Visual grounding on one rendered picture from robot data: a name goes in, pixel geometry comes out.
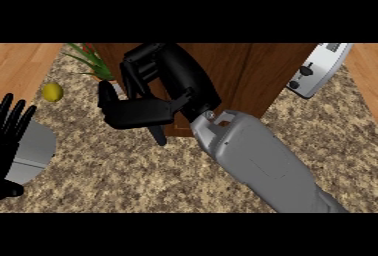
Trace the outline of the green potted plant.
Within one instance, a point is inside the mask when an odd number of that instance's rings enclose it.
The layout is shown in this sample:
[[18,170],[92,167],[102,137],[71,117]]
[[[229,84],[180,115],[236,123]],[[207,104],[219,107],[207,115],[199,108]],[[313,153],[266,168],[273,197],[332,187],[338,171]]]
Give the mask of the green potted plant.
[[74,43],[69,43],[68,46],[75,50],[80,56],[75,56],[72,54],[66,54],[66,56],[72,57],[90,68],[90,71],[83,72],[83,75],[90,75],[97,82],[106,80],[112,84],[115,92],[121,93],[123,88],[92,44],[81,43],[80,45],[77,45]]

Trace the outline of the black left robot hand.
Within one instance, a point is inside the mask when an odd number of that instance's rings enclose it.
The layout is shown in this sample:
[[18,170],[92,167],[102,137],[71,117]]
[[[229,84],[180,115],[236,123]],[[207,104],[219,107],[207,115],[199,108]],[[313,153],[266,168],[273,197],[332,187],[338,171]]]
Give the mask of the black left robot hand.
[[6,176],[19,149],[19,141],[37,110],[35,105],[25,109],[24,99],[18,101],[15,107],[10,107],[12,102],[13,94],[7,93],[0,102],[0,200],[24,194],[24,186],[7,180]]

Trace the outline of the pale grey toaster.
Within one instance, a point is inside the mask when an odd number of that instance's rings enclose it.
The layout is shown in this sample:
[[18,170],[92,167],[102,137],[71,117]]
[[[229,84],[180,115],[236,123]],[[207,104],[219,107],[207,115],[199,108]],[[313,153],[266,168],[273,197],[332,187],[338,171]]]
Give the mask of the pale grey toaster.
[[329,81],[351,50],[351,43],[319,43],[310,53],[286,88],[304,99],[310,99]]

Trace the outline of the yellow lemon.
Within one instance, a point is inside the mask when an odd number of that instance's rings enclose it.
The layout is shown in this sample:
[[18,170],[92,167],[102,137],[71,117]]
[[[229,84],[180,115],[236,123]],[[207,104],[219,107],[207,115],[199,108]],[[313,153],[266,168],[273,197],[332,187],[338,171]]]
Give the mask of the yellow lemon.
[[49,83],[41,90],[41,96],[46,101],[58,102],[64,97],[64,89],[58,83]]

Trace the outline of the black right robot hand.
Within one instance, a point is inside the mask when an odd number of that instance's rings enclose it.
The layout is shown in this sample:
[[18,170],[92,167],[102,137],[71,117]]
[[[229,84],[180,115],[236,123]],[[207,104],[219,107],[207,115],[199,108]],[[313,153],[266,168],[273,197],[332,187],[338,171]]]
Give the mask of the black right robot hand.
[[118,98],[106,80],[97,84],[97,107],[112,128],[171,124],[177,112],[193,122],[219,107],[208,74],[177,43],[143,43],[124,53],[120,69],[127,99]]

